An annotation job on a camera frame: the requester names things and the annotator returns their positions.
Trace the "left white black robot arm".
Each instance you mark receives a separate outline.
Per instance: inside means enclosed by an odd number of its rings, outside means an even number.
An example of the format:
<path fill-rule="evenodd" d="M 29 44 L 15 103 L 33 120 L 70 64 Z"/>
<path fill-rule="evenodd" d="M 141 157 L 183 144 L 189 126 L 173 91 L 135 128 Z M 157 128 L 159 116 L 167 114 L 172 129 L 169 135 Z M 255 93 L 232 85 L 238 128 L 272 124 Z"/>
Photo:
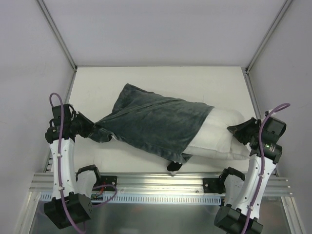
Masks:
<path fill-rule="evenodd" d="M 75 137 L 86 137 L 93 123 L 71 104 L 52 108 L 53 118 L 45 138 L 53 160 L 53 191 L 51 201 L 44 204 L 44 213 L 58 229 L 76 227 L 91 219 L 92 190 L 101 187 L 102 179 L 96 165 L 75 172 Z"/>

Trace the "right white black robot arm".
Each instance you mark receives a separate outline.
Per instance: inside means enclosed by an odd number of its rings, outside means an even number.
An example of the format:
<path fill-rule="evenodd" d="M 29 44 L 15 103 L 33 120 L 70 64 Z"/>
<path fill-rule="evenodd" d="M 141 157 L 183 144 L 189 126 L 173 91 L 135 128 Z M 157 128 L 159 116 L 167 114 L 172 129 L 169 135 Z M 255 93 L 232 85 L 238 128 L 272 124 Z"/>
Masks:
<path fill-rule="evenodd" d="M 282 156 L 277 144 L 285 133 L 286 123 L 274 117 L 266 122 L 250 120 L 227 129 L 238 142 L 251 148 L 246 174 L 224 169 L 218 186 L 225 192 L 224 204 L 218 210 L 214 225 L 228 234 L 259 234 L 263 225 L 258 222 L 260 205 L 269 178 Z"/>

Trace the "white pillow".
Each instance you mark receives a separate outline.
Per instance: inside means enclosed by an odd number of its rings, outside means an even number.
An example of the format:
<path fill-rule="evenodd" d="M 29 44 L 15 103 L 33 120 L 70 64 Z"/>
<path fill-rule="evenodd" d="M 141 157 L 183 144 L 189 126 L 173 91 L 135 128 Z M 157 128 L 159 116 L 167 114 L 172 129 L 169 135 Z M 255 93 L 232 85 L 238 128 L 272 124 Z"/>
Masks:
<path fill-rule="evenodd" d="M 184 152 L 211 159 L 247 159 L 249 148 L 239 143 L 227 130 L 227 127 L 243 123 L 244 120 L 237 111 L 214 107 Z"/>

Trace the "zebra and grey pillowcase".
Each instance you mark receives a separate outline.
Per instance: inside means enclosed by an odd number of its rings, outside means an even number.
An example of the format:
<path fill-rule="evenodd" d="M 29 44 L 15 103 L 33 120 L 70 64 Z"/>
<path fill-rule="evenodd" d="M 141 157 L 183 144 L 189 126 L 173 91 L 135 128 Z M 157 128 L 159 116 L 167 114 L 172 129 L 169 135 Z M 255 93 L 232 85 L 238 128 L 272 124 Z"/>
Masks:
<path fill-rule="evenodd" d="M 191 154 L 185 149 L 199 132 L 213 106 L 164 97 L 126 84 L 112 112 L 96 122 L 89 138 L 104 143 L 115 138 L 170 163 L 167 170 L 180 170 Z"/>

